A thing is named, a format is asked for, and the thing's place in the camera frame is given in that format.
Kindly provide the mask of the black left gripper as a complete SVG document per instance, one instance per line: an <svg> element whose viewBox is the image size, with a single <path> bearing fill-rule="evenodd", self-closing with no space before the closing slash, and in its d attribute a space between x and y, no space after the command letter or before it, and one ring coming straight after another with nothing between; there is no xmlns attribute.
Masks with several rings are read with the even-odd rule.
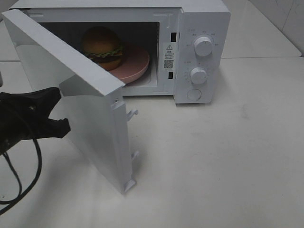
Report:
<svg viewBox="0 0 304 228"><path fill-rule="evenodd" d="M57 87L23 94L0 94L0 153L22 140L63 138L70 132L67 118L46 119L61 99Z"/></svg>

